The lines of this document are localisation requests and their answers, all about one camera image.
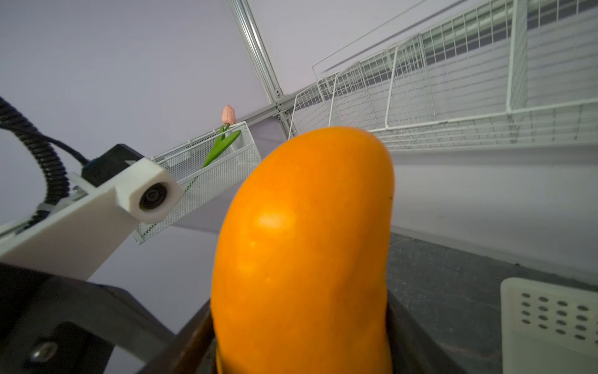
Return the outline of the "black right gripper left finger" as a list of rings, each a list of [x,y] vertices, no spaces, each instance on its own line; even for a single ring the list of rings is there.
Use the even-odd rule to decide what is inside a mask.
[[[216,338],[210,299],[171,344],[139,373],[216,373]]]

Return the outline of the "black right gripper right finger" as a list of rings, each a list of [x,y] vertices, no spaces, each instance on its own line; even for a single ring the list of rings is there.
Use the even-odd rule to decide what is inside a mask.
[[[393,373],[466,372],[425,332],[391,291],[388,291],[386,332]]]

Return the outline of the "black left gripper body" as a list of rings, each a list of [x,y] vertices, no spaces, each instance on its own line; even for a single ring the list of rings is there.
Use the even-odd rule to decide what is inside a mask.
[[[121,288],[1,266],[3,373],[102,373],[116,347],[148,363],[173,339]]]

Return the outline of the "orange mango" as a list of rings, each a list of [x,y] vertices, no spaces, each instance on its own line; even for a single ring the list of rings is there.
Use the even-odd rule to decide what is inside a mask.
[[[221,373],[390,373],[395,177],[382,142],[334,126],[271,152],[221,228],[211,312]]]

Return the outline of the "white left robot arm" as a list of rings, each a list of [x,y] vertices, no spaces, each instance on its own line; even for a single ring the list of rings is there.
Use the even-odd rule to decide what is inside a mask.
[[[182,188],[156,162],[119,144],[68,175],[58,150],[6,101],[1,127],[32,154],[46,193],[35,213],[1,230],[1,371],[82,372],[114,347],[151,362],[173,333],[118,288],[90,277],[140,224],[163,221]]]

